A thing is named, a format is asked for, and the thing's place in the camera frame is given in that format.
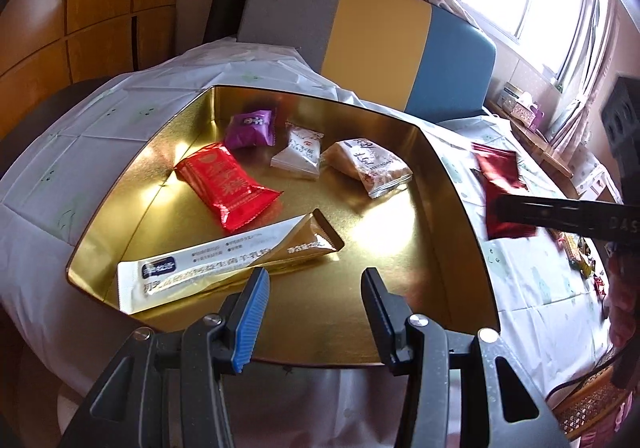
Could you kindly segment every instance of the blue upholstery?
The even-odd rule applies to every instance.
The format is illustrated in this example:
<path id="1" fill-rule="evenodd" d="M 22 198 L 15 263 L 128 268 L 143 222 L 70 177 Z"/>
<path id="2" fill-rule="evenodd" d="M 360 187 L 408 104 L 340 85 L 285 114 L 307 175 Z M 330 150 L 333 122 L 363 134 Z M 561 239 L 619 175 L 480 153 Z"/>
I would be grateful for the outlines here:
<path id="1" fill-rule="evenodd" d="M 476 116 L 489 88 L 495 44 L 433 6 L 429 34 L 405 112 L 433 123 Z"/>

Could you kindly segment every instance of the purple candy wrapper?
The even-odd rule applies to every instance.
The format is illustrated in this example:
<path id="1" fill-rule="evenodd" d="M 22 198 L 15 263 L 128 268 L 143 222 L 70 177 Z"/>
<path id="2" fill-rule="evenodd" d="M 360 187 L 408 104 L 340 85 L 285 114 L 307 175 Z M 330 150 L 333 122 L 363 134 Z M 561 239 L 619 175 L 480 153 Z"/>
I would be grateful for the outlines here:
<path id="1" fill-rule="evenodd" d="M 256 110 L 248 114 L 236 114 L 226 128 L 225 146 L 228 149 L 246 146 L 273 146 L 275 118 L 270 110 Z"/>

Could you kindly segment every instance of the white tablecloth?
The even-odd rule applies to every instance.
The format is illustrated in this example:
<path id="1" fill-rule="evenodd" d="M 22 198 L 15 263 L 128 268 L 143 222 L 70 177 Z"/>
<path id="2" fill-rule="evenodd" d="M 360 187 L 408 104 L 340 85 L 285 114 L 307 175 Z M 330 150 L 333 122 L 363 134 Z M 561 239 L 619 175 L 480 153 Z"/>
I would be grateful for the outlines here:
<path id="1" fill-rule="evenodd" d="M 532 238 L 486 240 L 482 190 L 469 170 L 476 166 L 471 141 L 516 150 L 532 193 L 562 196 L 508 124 L 481 117 L 436 126 L 359 100 L 309 69 L 293 49 L 224 39 L 109 81 L 53 124 L 0 180 L 0 301 L 33 351 L 76 391 L 88 391 L 136 323 L 66 282 L 73 247 L 145 142 L 195 95 L 218 84 L 311 94 L 418 124 L 478 234 L 502 336 L 540 390 L 546 394 L 593 367 L 606 352 L 609 324 L 600 319 L 591 281 L 569 268 L 544 230 Z M 262 447 L 392 446 L 403 389 L 403 378 L 384 367 L 249 364 L 241 377 L 225 381 L 239 447 L 258 446 L 257 439 Z"/>

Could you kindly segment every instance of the gray upholstery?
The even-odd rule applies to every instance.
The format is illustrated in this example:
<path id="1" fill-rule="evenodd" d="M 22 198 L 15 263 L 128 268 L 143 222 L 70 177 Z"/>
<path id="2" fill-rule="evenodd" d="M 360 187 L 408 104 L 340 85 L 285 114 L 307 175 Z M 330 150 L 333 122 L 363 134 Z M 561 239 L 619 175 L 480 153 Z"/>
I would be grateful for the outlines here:
<path id="1" fill-rule="evenodd" d="M 238 41 L 295 47 L 320 72 L 339 0 L 246 0 Z"/>

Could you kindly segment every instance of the yellow upholstery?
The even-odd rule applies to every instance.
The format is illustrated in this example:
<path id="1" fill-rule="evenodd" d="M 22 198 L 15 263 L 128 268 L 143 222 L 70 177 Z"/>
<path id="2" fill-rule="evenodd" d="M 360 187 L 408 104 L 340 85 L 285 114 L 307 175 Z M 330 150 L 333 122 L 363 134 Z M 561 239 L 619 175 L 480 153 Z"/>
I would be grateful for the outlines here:
<path id="1" fill-rule="evenodd" d="M 404 110 L 430 23 L 422 0 L 339 0 L 321 73 L 363 100 Z"/>

